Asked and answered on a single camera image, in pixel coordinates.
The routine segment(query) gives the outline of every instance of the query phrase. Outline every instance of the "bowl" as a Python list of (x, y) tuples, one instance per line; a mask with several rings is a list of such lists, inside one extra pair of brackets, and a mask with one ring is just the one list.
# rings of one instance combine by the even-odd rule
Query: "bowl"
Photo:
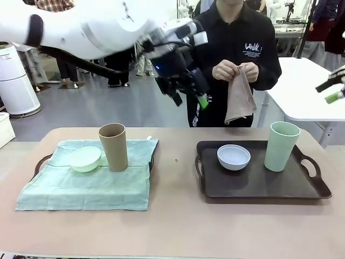
[(250, 161), (250, 153), (244, 147), (237, 145), (225, 145), (217, 152), (219, 163), (231, 171), (239, 171), (245, 168)]
[(97, 147), (82, 147), (71, 154), (70, 166), (81, 173), (96, 169), (101, 164), (102, 152)]

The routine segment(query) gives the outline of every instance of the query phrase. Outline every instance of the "neck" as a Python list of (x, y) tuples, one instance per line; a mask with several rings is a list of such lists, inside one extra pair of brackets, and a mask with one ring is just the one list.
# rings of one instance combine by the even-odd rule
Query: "neck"
[(227, 4), (223, 0), (217, 0), (216, 4), (221, 18), (229, 24), (238, 18), (243, 7), (243, 2), (239, 4)]

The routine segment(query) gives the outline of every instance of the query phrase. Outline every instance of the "beige cloth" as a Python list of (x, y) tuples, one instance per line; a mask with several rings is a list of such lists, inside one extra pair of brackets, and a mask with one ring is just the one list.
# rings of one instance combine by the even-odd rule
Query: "beige cloth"
[(244, 68), (239, 69), (240, 74), (229, 82), (226, 125), (233, 120), (251, 116), (257, 110)]

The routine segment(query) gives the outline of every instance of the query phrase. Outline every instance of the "light blue placemat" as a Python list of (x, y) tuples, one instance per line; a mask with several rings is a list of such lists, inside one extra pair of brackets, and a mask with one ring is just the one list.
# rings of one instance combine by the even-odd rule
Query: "light blue placemat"
[[(128, 168), (111, 172), (99, 140), (61, 142), (52, 158), (29, 182), (17, 201), (16, 210), (147, 210), (150, 192), (149, 162), (158, 140), (127, 140)], [(79, 173), (70, 164), (78, 148), (102, 150), (101, 166)]]

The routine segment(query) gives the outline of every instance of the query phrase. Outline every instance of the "gray towel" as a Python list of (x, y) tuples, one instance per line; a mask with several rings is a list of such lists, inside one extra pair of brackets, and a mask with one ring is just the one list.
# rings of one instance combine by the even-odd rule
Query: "gray towel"
[(209, 10), (215, 0), (201, 0), (200, 13)]
[(257, 110), (244, 68), (239, 69), (240, 74), (229, 82), (226, 125), (233, 120), (251, 116)]

